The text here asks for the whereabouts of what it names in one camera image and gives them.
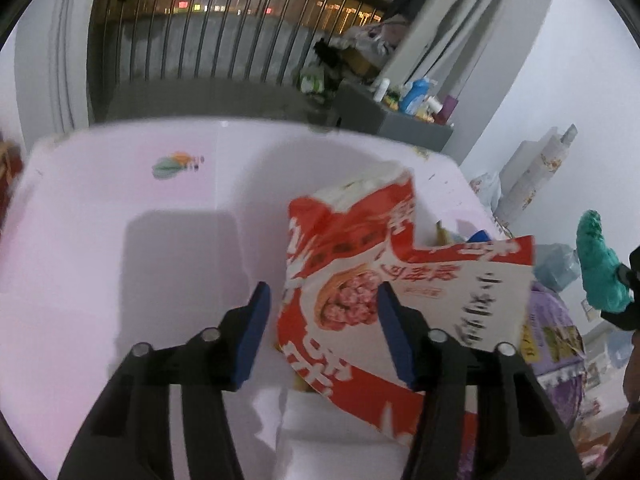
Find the screw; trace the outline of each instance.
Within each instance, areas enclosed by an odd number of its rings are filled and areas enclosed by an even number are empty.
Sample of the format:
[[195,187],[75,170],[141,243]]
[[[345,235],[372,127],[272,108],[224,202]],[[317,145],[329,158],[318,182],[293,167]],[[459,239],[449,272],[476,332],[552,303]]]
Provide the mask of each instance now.
[[149,343],[137,343],[133,345],[131,353],[135,357],[142,357],[147,355],[151,351],[151,345]]
[[200,334],[203,341],[207,343],[213,343],[220,339],[220,330],[217,328],[206,328]]
[[447,333],[442,330],[431,330],[429,332],[429,339],[431,339],[434,343],[444,343],[447,339]]
[[498,345],[498,352],[500,352],[502,355],[506,355],[507,357],[513,357],[514,355],[516,355],[515,346],[513,346],[511,343],[500,343]]

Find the plastic bottle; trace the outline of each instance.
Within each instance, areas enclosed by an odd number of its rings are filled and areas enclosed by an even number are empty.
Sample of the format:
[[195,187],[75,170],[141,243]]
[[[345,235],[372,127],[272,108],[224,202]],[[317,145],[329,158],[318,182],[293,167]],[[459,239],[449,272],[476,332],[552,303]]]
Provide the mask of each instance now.
[[373,95],[373,101],[375,103],[379,103],[385,98],[386,91],[389,90],[389,85],[391,85],[391,79],[383,77],[382,81],[380,81],[380,85],[378,85],[376,93]]
[[414,81],[407,95],[400,100],[398,110],[407,115],[415,115],[430,87],[431,81],[428,78]]

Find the plastic bag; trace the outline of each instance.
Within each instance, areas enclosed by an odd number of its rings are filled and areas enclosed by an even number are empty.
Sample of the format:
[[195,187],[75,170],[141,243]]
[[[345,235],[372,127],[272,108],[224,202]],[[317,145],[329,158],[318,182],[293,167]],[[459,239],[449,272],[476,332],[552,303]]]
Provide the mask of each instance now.
[[578,254],[565,244],[537,245],[533,273],[546,288],[560,293],[580,278]]
[[293,200],[289,217],[279,345],[315,390],[392,438],[410,443],[423,396],[396,375],[378,322],[381,282],[469,346],[519,346],[532,237],[414,248],[413,179],[394,162]]
[[402,16],[394,16],[381,23],[351,27],[331,45],[341,50],[353,47],[372,65],[382,68],[404,39],[409,25]]
[[502,196],[502,188],[500,186],[500,173],[485,173],[473,179],[469,185],[474,193],[478,196],[478,200],[491,215],[498,207],[500,197]]
[[300,71],[300,91],[303,94],[322,94],[324,92],[324,68],[313,65]]

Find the red and white snack bag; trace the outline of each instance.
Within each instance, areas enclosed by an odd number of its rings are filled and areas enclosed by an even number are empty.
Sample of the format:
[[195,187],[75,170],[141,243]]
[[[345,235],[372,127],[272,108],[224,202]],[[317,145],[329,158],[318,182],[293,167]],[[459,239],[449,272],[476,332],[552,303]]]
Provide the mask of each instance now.
[[[278,342],[300,376],[341,409],[409,444],[423,396],[398,380],[378,321],[377,286],[473,348],[519,348],[533,280],[532,237],[414,248],[412,174],[379,163],[289,205]],[[464,450],[473,444],[466,421]]]

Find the white bottle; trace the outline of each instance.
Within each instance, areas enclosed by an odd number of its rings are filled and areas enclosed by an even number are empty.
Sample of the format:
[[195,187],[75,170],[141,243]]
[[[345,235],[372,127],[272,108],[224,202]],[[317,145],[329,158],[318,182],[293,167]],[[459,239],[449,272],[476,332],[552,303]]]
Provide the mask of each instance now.
[[378,85],[376,93],[373,95],[373,101],[375,103],[382,102],[382,99],[385,98],[386,91],[389,90],[389,85],[391,85],[391,79],[383,77],[382,81],[380,81],[380,84]]

